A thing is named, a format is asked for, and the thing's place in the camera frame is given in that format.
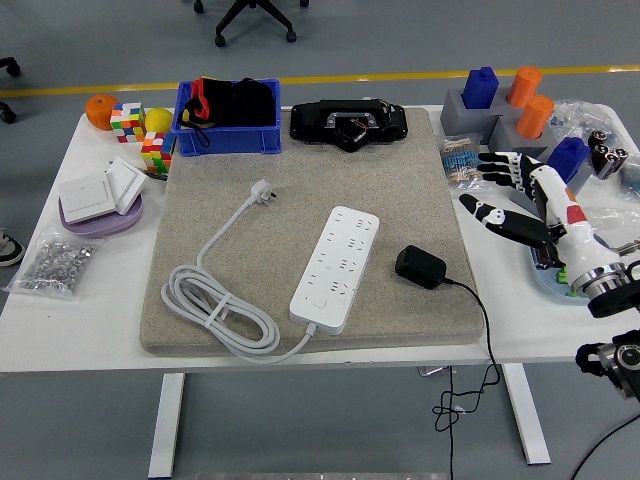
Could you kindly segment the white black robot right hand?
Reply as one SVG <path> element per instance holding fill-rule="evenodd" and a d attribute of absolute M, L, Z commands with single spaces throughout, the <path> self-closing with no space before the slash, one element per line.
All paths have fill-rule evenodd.
<path fill-rule="evenodd" d="M 460 202 L 485 228 L 509 240 L 530 246 L 553 246 L 566 266 L 567 281 L 589 297 L 597 283 L 612 288 L 629 282 L 619 254 L 599 243 L 581 206 L 554 168 L 522 153 L 478 155 L 478 170 L 487 181 L 523 193 L 536 206 L 529 217 L 462 194 Z"/>

